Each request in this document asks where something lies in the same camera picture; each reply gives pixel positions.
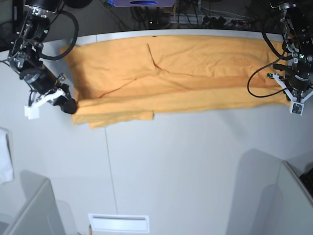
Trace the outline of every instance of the white table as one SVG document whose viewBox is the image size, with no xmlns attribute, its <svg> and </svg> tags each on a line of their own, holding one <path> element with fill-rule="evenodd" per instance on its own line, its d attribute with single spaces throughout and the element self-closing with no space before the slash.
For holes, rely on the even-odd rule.
<svg viewBox="0 0 313 235">
<path fill-rule="evenodd" d="M 77 44 L 186 34 L 262 38 L 254 32 L 159 30 L 87 36 Z M 281 41 L 280 35 L 269 38 Z M 46 43 L 44 53 L 56 55 L 63 45 Z M 46 65 L 70 78 L 64 60 Z M 312 159 L 310 101 L 302 117 L 287 106 L 268 105 L 157 114 L 153 121 L 94 131 L 73 126 L 69 115 L 50 105 L 41 108 L 39 120 L 27 120 L 27 86 L 7 66 L 0 69 L 0 127 L 9 130 L 16 174 L 15 182 L 0 186 L 0 212 L 11 216 L 25 201 L 20 174 L 29 170 L 51 179 L 61 210 L 72 213 L 82 234 L 91 212 L 150 215 L 153 235 L 245 235 L 254 228 L 263 189 L 277 182 L 281 160 Z"/>
</svg>

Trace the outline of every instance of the orange cloth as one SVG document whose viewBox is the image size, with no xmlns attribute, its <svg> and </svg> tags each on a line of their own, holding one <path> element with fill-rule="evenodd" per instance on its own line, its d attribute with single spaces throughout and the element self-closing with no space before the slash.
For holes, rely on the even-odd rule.
<svg viewBox="0 0 313 235">
<path fill-rule="evenodd" d="M 279 52 L 281 43 L 273 43 Z M 263 40 L 213 36 L 157 36 L 76 47 L 66 57 L 78 111 L 74 124 L 91 128 L 154 113 L 287 104 L 286 96 L 252 97 L 251 74 L 277 58 Z M 250 86 L 258 95 L 280 90 L 265 69 Z"/>
</svg>

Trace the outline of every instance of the white cloth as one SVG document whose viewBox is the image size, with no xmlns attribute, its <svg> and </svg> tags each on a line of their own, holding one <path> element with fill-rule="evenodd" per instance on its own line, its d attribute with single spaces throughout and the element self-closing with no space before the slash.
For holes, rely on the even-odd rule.
<svg viewBox="0 0 313 235">
<path fill-rule="evenodd" d="M 8 132 L 0 128 L 0 184 L 13 180 L 13 167 L 7 137 Z"/>
</svg>

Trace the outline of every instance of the yellow towel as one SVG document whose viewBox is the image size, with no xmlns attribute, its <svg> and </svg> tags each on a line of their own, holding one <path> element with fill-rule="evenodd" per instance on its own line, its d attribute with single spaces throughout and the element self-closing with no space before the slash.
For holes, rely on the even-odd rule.
<svg viewBox="0 0 313 235">
<path fill-rule="evenodd" d="M 273 44 L 282 52 L 280 43 Z M 139 37 L 76 47 L 66 57 L 79 107 L 72 119 L 100 128 L 151 120 L 161 112 L 287 104 L 283 93 L 260 99 L 246 90 L 251 74 L 276 59 L 263 40 L 213 36 Z M 253 78 L 255 94 L 280 90 L 266 78 L 268 72 L 274 70 Z"/>
</svg>

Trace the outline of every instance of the white vent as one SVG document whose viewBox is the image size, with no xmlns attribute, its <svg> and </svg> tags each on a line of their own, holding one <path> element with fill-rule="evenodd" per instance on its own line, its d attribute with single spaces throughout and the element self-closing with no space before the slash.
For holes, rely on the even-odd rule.
<svg viewBox="0 0 313 235">
<path fill-rule="evenodd" d="M 149 217 L 146 215 L 89 214 L 93 231 L 117 233 L 149 233 Z"/>
</svg>

